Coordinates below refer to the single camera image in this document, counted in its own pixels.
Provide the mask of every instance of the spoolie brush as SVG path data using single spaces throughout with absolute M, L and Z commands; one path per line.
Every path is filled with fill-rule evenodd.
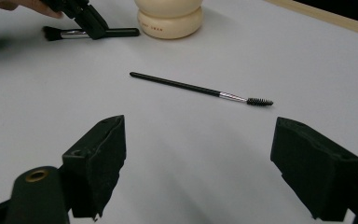
M 45 26 L 43 27 L 45 38 L 48 41 L 55 41 L 61 39 L 79 39 L 79 38 L 90 38 L 86 31 L 81 29 L 74 30 L 60 30 L 57 28 Z M 126 37 L 126 36 L 138 36 L 139 30 L 136 28 L 121 28 L 121 29 L 107 29 L 105 30 L 105 37 Z
M 202 87 L 198 87 L 198 86 L 188 85 L 188 84 L 185 84 L 185 83 L 182 83 L 182 82 L 170 81 L 168 79 L 163 79 L 163 78 L 160 78 L 160 77 L 151 77 L 151 76 L 148 76 L 148 75 L 134 73 L 134 72 L 131 72 L 130 75 L 132 77 L 138 77 L 138 78 L 141 78 L 141 79 L 144 79 L 144 80 L 153 81 L 153 82 L 157 82 L 157 83 L 177 87 L 177 88 L 185 89 L 185 90 L 188 90 L 188 91 L 196 91 L 196 92 L 200 92 L 200 93 L 220 97 L 220 98 L 227 99 L 227 100 L 233 100 L 233 101 L 246 103 L 247 105 L 261 105 L 261 106 L 264 106 L 264 105 L 273 105 L 274 104 L 270 100 L 264 100 L 264 99 L 258 99 L 258 98 L 244 99 L 242 97 L 239 97 L 239 96 L 236 96 L 236 95 L 233 95 L 233 94 L 230 94 L 230 93 L 226 93 L 226 92 L 222 92 L 222 91 L 214 91 L 214 90 L 210 90 L 210 89 L 206 89 L 206 88 L 202 88 Z

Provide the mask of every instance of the makeup brush ferrule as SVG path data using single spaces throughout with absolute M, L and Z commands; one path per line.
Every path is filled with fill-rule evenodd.
M 246 102 L 246 99 L 244 99 L 242 97 L 239 97 L 239 96 L 236 96 L 236 95 L 233 95 L 230 93 L 222 92 L 222 91 L 220 92 L 219 97 L 223 98 L 223 99 L 227 99 L 227 100 L 232 100 L 232 101 L 238 101 L 238 102 L 243 102 L 243 103 Z
M 80 39 L 80 38 L 90 38 L 86 31 L 82 30 L 68 30 L 61 31 L 62 39 Z

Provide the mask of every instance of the finger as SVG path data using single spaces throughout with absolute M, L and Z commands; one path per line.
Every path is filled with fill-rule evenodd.
M 12 11 L 14 9 L 16 9 L 19 5 L 15 4 L 15 3 L 11 3 L 11 2 L 0 2 L 0 8 L 4 9 L 4 10 L 9 10 Z
M 23 6 L 28 7 L 36 12 L 39 12 L 43 15 L 50 16 L 53 18 L 61 18 L 62 13 L 61 12 L 55 12 L 50 7 L 48 7 L 46 4 L 41 2 L 40 0 L 10 0 L 10 2 Z

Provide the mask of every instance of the beige container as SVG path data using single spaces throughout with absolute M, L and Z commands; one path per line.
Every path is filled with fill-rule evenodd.
M 181 38 L 202 25 L 202 0 L 135 0 L 142 30 L 162 39 Z

